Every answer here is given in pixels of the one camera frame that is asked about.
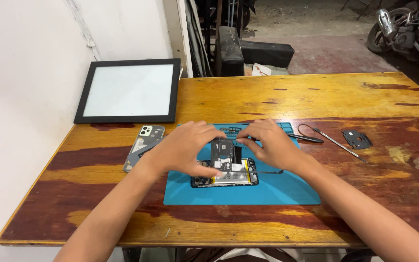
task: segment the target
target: blue silicone repair mat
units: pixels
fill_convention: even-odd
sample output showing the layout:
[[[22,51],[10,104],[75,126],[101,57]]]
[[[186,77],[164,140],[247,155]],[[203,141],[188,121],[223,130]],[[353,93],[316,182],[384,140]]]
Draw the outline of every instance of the blue silicone repair mat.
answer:
[[[290,123],[277,123],[286,133],[293,134]],[[218,129],[246,128],[248,123],[217,123]],[[237,131],[224,130],[227,138],[234,139]],[[243,144],[242,158],[253,158],[259,171],[278,171],[255,158]],[[197,160],[210,159],[210,144],[207,144],[197,156]],[[318,205],[321,203],[316,191],[299,176],[284,171],[282,174],[258,174],[256,186],[192,188],[190,176],[177,171],[170,171],[164,193],[165,205]]]

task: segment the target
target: smartphone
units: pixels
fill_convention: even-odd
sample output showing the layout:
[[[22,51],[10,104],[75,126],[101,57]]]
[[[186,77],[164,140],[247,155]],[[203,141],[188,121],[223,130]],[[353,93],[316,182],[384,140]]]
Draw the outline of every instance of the smartphone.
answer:
[[[197,162],[202,166],[210,166],[211,160],[200,160]],[[224,176],[222,177],[191,177],[190,185],[192,188],[258,185],[258,175],[256,173],[250,173],[250,171],[257,170],[255,161],[252,158],[242,158],[242,164],[232,164],[232,170],[247,171],[247,173],[223,172]]]
[[[156,140],[162,139],[164,136],[164,131],[166,128],[162,125],[144,125],[140,128],[138,132],[137,138],[135,139],[134,145],[132,146],[129,155],[133,152],[142,149],[145,146],[150,145],[151,143],[155,142]],[[129,160],[126,158],[124,167],[122,168],[124,172],[129,172],[132,170],[132,166],[130,165]]]

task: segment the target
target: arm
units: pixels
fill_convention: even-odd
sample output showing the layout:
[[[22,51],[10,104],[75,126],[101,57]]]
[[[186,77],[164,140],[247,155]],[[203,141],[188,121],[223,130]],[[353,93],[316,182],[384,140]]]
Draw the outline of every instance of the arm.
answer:
[[[143,197],[163,173],[176,170],[192,176],[219,175],[220,171],[196,162],[201,148],[215,137],[225,138],[226,135],[204,121],[188,122],[176,128],[143,155],[93,209],[61,248],[55,261],[106,261]]]
[[[260,140],[263,148],[247,136]],[[415,229],[299,150],[273,120],[256,120],[237,141],[261,161],[303,178],[383,260],[419,261]]]

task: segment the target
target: wood grain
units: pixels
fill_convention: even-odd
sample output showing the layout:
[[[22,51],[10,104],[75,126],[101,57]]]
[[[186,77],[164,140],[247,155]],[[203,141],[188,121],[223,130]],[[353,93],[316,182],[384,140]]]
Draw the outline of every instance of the wood grain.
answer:
[[[268,117],[291,122],[295,129],[300,123],[316,126],[344,145],[341,131],[365,133],[374,146],[355,152],[368,164],[329,141],[300,142],[300,147],[419,231],[419,87],[405,75],[181,79],[176,123],[163,125],[167,134],[190,120]],[[122,165],[141,126],[75,125],[1,232],[0,244],[64,243],[125,176]],[[118,245],[364,246],[326,203],[163,205],[166,180],[163,175],[151,188]]]

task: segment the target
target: motorcycle wheel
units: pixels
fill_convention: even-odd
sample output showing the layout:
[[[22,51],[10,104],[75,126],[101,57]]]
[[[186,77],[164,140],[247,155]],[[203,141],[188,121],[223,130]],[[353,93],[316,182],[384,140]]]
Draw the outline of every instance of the motorcycle wheel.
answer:
[[[391,16],[391,21],[394,22],[410,12],[411,10],[408,8],[398,8],[390,11],[389,15]],[[385,53],[392,49],[391,45],[384,40],[383,33],[378,23],[371,28],[366,43],[368,45],[368,50],[376,54]]]

